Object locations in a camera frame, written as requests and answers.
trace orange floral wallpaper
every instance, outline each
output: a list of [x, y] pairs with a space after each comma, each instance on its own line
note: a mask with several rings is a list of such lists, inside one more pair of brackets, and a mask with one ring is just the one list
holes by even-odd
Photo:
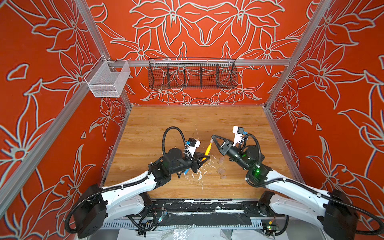
[[[319, 1], [87, 0], [114, 60], [155, 57], [289, 58]], [[151, 90], [131, 68], [126, 91], [138, 105], [263, 104], [283, 66], [239, 67], [232, 90]]]
[[[100, 57], [73, 0], [0, 3], [0, 187]], [[127, 108], [84, 98], [4, 217], [0, 239], [66, 239], [64, 217], [100, 183]]]
[[[383, 13], [382, 1], [334, 0], [271, 109], [305, 182], [341, 190], [381, 219]], [[359, 220], [360, 229], [377, 227]]]
[[88, 92], [0, 220], [0, 238], [73, 239], [65, 217], [90, 185], [100, 184], [126, 113], [120, 99]]

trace wooden tabletop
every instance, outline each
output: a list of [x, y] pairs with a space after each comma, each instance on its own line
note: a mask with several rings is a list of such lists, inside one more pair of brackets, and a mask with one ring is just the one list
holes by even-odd
[[[292, 177], [268, 120], [261, 107], [238, 106], [166, 106], [133, 107], [120, 140], [117, 153], [109, 170], [105, 186], [118, 184], [148, 170], [148, 164], [162, 156], [161, 140], [170, 126], [179, 127], [185, 139], [201, 141], [196, 151], [204, 153], [213, 134], [233, 140], [233, 126], [245, 128], [256, 136], [265, 156], [263, 163], [281, 174]], [[166, 138], [166, 151], [183, 149], [177, 130], [170, 130]], [[222, 156], [213, 144], [211, 159], [198, 173], [172, 175], [166, 185], [149, 192], [151, 198], [221, 198], [258, 199], [264, 188], [253, 188], [244, 180], [247, 171], [228, 160], [219, 164]], [[226, 179], [220, 179], [218, 168], [225, 169]]]

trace black joint housing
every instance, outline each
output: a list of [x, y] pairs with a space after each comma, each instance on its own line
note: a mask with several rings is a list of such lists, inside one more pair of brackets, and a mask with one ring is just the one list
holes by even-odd
[[164, 166], [164, 164], [157, 160], [153, 164], [148, 165], [148, 170], [153, 174], [155, 177], [156, 186], [155, 188], [161, 187], [167, 182], [170, 181], [171, 175], [168, 172], [167, 168]]
[[[87, 196], [99, 192], [97, 184], [91, 185], [79, 198], [77, 202], [82, 201]], [[104, 223], [107, 208], [101, 194], [95, 196], [91, 201], [86, 201], [81, 207], [73, 213], [74, 223], [78, 230], [79, 238], [86, 238], [99, 230]]]
[[270, 216], [274, 216], [275, 215], [275, 212], [273, 212], [273, 210], [270, 207], [271, 198], [272, 198], [272, 196], [274, 194], [275, 194], [274, 192], [265, 191], [265, 192], [263, 192], [263, 195], [262, 195], [262, 197], [260, 198], [260, 200], [258, 202], [259, 211], [264, 216], [269, 216], [270, 217]]
[[267, 174], [272, 171], [273, 169], [269, 166], [266, 166], [264, 164], [260, 165], [260, 168], [251, 168], [248, 170], [248, 173], [246, 175], [246, 178], [249, 179], [249, 181], [255, 185], [259, 185], [265, 182], [267, 180]]
[[152, 199], [147, 192], [142, 192], [139, 196], [143, 199], [144, 206], [151, 206], [153, 204]]
[[[333, 190], [331, 197], [350, 203], [345, 193], [339, 190]], [[345, 207], [333, 201], [326, 205], [324, 219], [322, 221], [324, 231], [333, 239], [353, 240], [356, 233], [358, 216], [356, 210]]]

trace white paint splatter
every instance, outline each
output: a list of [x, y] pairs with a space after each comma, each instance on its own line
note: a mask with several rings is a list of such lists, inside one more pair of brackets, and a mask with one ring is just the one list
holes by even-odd
[[203, 175], [201, 174], [200, 169], [199, 169], [198, 173], [200, 173], [200, 176], [199, 176], [199, 179], [198, 179], [198, 181], [200, 181], [200, 179], [203, 178]]
[[199, 138], [199, 132], [197, 131], [197, 125], [195, 124], [195, 127], [196, 127], [196, 132], [197, 132], [197, 139], [200, 140]]

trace black cable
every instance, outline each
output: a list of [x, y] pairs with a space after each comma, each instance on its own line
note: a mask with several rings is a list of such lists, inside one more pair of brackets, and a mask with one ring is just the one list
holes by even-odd
[[161, 148], [162, 148], [162, 151], [163, 151], [163, 155], [166, 154], [166, 147], [165, 147], [165, 143], [166, 143], [166, 136], [167, 136], [167, 133], [169, 130], [171, 129], [176, 129], [179, 131], [180, 135], [181, 135], [181, 138], [183, 139], [183, 145], [185, 147], [185, 152], [188, 154], [188, 157], [187, 155], [185, 155], [185, 157], [188, 159], [188, 160], [191, 160], [192, 159], [192, 156], [191, 156], [191, 152], [187, 150], [187, 144], [185, 143], [185, 137], [184, 137], [184, 134], [183, 132], [180, 130], [180, 128], [178, 127], [169, 127], [167, 128], [165, 131], [164, 131], [164, 134], [163, 134], [163, 140], [161, 141]]
[[[126, 188], [126, 187], [132, 187], [132, 186], [135, 186], [137, 184], [140, 184], [142, 182], [144, 182], [145, 180], [148, 179], [148, 176], [145, 176], [143, 179], [137, 181], [137, 182], [130, 182], [130, 183], [127, 183], [127, 184], [124, 184], [122, 187], [123, 188]], [[121, 189], [121, 186], [112, 186], [112, 187], [109, 187], [109, 188], [105, 188], [105, 189], [100, 189], [99, 191], [89, 195], [88, 197], [84, 198], [83, 200], [81, 201], [78, 201], [71, 209], [71, 211], [68, 213], [66, 219], [65, 219], [65, 222], [64, 222], [64, 228], [65, 230], [68, 232], [68, 233], [77, 233], [78, 232], [78, 229], [72, 229], [70, 227], [70, 220], [71, 220], [71, 217], [73, 215], [73, 213], [76, 211], [76, 209], [78, 209], [80, 206], [82, 206], [86, 201], [94, 198], [95, 196], [99, 195], [99, 194], [102, 194], [102, 193], [105, 193], [105, 192], [109, 192], [109, 191], [114, 191], [114, 190], [118, 190], [118, 189]]]
[[[257, 166], [260, 166], [260, 164], [262, 163], [262, 151], [261, 151], [261, 148], [260, 148], [260, 144], [259, 144], [259, 141], [257, 141], [256, 137], [253, 135], [253, 134], [245, 134], [244, 135], [244, 138], [247, 138], [248, 139], [248, 136], [252, 137], [253, 140], [255, 141], [256, 143], [256, 147], [258, 149], [258, 153], [259, 153], [259, 157], [257, 159]], [[244, 140], [244, 144], [243, 144], [243, 149], [245, 148], [245, 143], [247, 142], [247, 139]]]
[[[274, 183], [274, 182], [281, 182], [281, 181], [285, 181], [285, 182], [289, 182], [289, 183], [293, 183], [299, 187], [302, 187], [304, 188], [305, 190], [317, 195], [319, 194], [319, 192], [317, 192], [316, 190], [313, 190], [312, 188], [310, 187], [307, 187], [306, 185], [302, 184], [302, 183], [299, 183], [299, 182], [296, 182], [295, 180], [292, 180], [292, 179], [283, 179], [283, 178], [276, 178], [276, 179], [272, 179], [272, 180], [269, 180], [269, 181], [266, 181], [262, 184], [258, 184], [258, 185], [255, 185], [253, 183], [251, 183], [249, 181], [249, 179], [247, 179], [247, 183], [249, 185], [251, 185], [252, 187], [264, 187], [268, 184], [271, 184], [271, 183]], [[356, 207], [354, 205], [351, 205], [351, 204], [348, 204], [348, 203], [345, 203], [345, 202], [342, 202], [342, 201], [339, 201], [339, 200], [336, 200], [336, 199], [333, 199], [329, 196], [326, 196], [324, 194], [320, 194], [320, 197], [324, 198], [324, 199], [327, 199], [328, 201], [331, 201], [331, 202], [334, 202], [334, 203], [337, 203], [337, 204], [340, 204], [342, 206], [345, 206], [345, 207], [350, 207], [352, 209], [355, 209], [356, 211], [358, 212], [361, 212], [369, 217], [371, 217], [373, 220], [375, 220], [378, 224], [379, 224], [379, 228], [376, 229], [376, 230], [373, 230], [373, 231], [361, 231], [361, 230], [356, 230], [356, 234], [362, 234], [362, 235], [379, 235], [379, 234], [383, 234], [384, 233], [384, 222], [378, 218], [376, 215], [374, 215], [373, 213], [370, 213], [369, 211], [366, 211], [364, 209], [361, 209], [359, 207]]]
[[[289, 216], [286, 215], [286, 218], [285, 218], [285, 224], [284, 224], [283, 229], [281, 229], [279, 232], [275, 233], [275, 236], [279, 236], [279, 235], [281, 235], [281, 234], [283, 234], [283, 233], [285, 232], [285, 230], [286, 230], [287, 227], [288, 227], [288, 222], [289, 222]], [[273, 236], [273, 233], [268, 233], [268, 232], [266, 232], [265, 235], [267, 235], [267, 236]]]
[[[145, 228], [145, 227], [141, 227], [141, 222], [144, 220], [144, 218], [146, 218], [148, 215], [152, 215], [153, 216], [153, 224], [150, 225], [148, 228]], [[152, 228], [155, 226], [155, 221], [156, 221], [156, 214], [154, 214], [153, 212], [149, 212], [147, 213], [146, 215], [143, 215], [139, 221], [139, 223], [136, 223], [136, 221], [129, 215], [127, 215], [127, 218], [129, 220], [131, 220], [131, 222], [133, 223], [133, 225], [135, 225], [139, 231], [141, 232], [149, 232], [152, 230]]]
[[243, 150], [245, 148], [245, 144], [247, 143], [248, 139], [244, 139], [243, 144], [239, 144], [239, 149]]
[[152, 231], [154, 231], [154, 230], [156, 230], [156, 228], [159, 226], [159, 220], [157, 220], [157, 223], [156, 223], [156, 225], [155, 225], [155, 228], [152, 230]]

